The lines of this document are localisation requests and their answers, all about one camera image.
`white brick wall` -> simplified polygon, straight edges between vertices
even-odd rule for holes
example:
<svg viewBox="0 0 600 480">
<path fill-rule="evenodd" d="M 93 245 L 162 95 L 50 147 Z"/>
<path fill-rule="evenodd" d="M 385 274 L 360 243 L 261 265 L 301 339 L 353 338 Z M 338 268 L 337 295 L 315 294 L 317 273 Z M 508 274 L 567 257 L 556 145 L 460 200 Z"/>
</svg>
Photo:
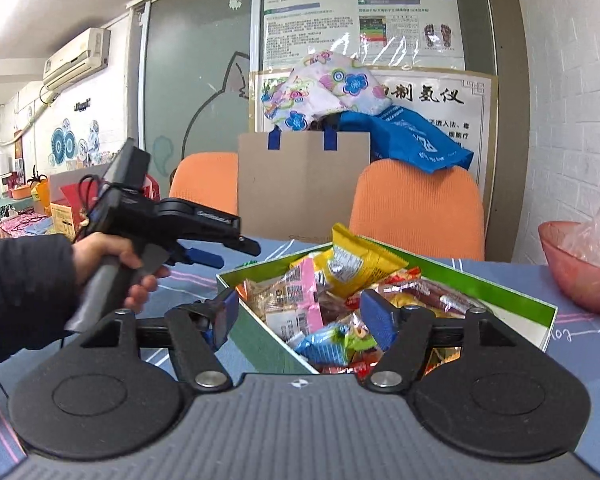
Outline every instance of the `white brick wall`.
<svg viewBox="0 0 600 480">
<path fill-rule="evenodd" d="M 520 0 L 530 75 L 525 198 L 513 260 L 545 263 L 538 225 L 600 207 L 600 0 Z"/>
</svg>

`red bowl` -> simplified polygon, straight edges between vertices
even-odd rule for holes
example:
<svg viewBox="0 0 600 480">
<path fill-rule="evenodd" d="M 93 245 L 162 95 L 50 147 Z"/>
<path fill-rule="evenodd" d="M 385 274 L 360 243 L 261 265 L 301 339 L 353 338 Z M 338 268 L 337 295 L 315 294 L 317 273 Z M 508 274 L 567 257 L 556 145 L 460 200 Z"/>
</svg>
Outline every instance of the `red bowl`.
<svg viewBox="0 0 600 480">
<path fill-rule="evenodd" d="M 577 222 L 545 222 L 538 227 L 542 250 L 560 290 L 573 303 L 600 314 L 600 267 L 577 259 L 559 248 Z"/>
</svg>

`box of snacks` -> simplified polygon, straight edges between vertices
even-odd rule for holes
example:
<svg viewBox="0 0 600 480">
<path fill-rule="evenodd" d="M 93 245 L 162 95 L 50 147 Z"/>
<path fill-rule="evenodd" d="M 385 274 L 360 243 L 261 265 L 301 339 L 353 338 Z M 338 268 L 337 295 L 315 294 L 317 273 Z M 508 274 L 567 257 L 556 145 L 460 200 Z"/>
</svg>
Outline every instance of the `box of snacks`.
<svg viewBox="0 0 600 480">
<path fill-rule="evenodd" d="M 542 350 L 557 313 L 496 283 L 357 237 L 341 224 L 333 227 L 331 244 L 218 274 L 219 290 L 227 287 L 240 294 L 231 338 L 260 373 L 363 378 L 383 350 L 360 314 L 367 288 L 396 307 L 422 306 L 439 317 L 486 308 Z M 433 350 L 426 372 L 459 355 L 459 348 Z"/>
</svg>

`blue bag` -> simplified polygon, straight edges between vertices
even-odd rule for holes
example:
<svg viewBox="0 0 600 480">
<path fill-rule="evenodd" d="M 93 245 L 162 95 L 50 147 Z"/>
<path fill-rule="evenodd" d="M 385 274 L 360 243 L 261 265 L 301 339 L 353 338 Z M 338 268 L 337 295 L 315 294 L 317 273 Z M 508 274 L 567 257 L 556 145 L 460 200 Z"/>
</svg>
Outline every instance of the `blue bag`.
<svg viewBox="0 0 600 480">
<path fill-rule="evenodd" d="M 469 169 L 474 152 L 449 139 L 423 116 L 401 106 L 390 106 L 376 116 L 343 112 L 341 132 L 370 132 L 375 158 L 394 158 L 433 173 L 460 166 Z"/>
</svg>

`poster with chinese text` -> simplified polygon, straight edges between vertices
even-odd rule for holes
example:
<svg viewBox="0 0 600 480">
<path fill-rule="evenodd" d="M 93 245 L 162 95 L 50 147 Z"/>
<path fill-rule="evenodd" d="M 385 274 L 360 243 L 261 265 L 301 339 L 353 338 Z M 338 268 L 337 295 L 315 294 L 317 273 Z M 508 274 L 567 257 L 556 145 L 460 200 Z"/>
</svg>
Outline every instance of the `poster with chinese text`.
<svg viewBox="0 0 600 480">
<path fill-rule="evenodd" d="M 485 210 L 491 202 L 496 144 L 496 76 L 455 70 L 371 67 L 395 105 L 414 110 L 462 147 L 474 152 L 469 172 L 475 179 Z M 252 74 L 251 124 L 256 132 L 271 131 L 260 100 L 263 88 L 273 88 L 289 72 Z"/>
<path fill-rule="evenodd" d="M 262 0 L 262 68 L 331 50 L 379 66 L 464 70 L 456 0 Z"/>
</svg>

